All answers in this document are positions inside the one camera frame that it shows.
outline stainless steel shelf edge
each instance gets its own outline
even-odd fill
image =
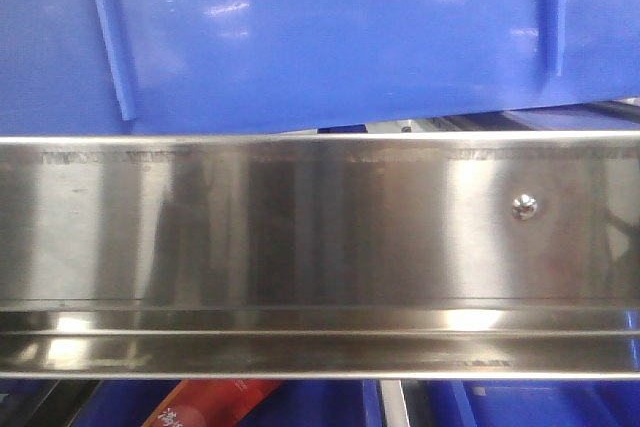
[[[635,377],[640,134],[0,139],[0,375]]]

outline red package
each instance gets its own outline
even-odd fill
[[[281,380],[183,380],[142,427],[232,427]]]

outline screw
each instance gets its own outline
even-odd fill
[[[511,212],[518,220],[529,220],[538,211],[538,201],[528,194],[516,197],[511,204]]]

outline blue container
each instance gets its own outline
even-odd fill
[[[640,93],[640,0],[0,0],[0,133],[271,132]]]
[[[438,381],[427,384],[436,425],[634,427],[638,382]]]
[[[177,380],[105,380],[73,427],[140,427]]]
[[[382,427],[375,381],[287,381],[239,427]]]

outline shelf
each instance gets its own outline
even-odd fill
[[[0,139],[0,371],[626,378],[640,133]]]

